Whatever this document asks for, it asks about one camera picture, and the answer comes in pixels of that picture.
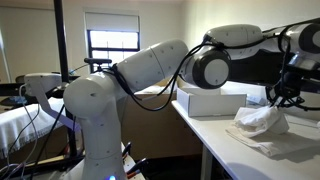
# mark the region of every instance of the table leg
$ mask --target table leg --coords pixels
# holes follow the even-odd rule
[[[201,180],[211,180],[213,155],[209,149],[202,147]]]

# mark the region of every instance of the blue light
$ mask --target blue light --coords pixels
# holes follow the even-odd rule
[[[106,178],[106,180],[116,180],[116,177],[115,176],[110,176],[110,177]]]

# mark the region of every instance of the window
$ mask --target window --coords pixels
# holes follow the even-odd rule
[[[140,50],[138,32],[102,30],[88,30],[87,32],[90,58],[111,59],[114,64]],[[96,66],[90,67],[91,72],[96,70]]]

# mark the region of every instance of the white bedsheet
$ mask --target white bedsheet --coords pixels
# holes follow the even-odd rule
[[[60,111],[63,100],[50,98],[49,103],[51,108],[57,112]],[[28,105],[27,109],[33,118],[38,111],[38,105],[32,104]],[[40,107],[40,112],[37,118],[33,121],[37,130],[38,137],[46,135],[55,119],[49,116],[47,113],[42,111]],[[18,137],[20,131],[30,122],[27,112],[23,107],[14,110],[6,111],[0,114],[0,159],[4,158],[8,154],[8,150]],[[60,122],[57,123],[56,128],[62,126]],[[35,132],[32,124],[30,124],[20,135],[19,140],[13,146],[11,152],[19,150],[25,144],[34,141],[36,138]]]

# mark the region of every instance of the white box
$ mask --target white box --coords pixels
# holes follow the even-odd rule
[[[192,116],[235,115],[246,106],[246,94],[221,95],[221,90],[178,88],[177,102]]]

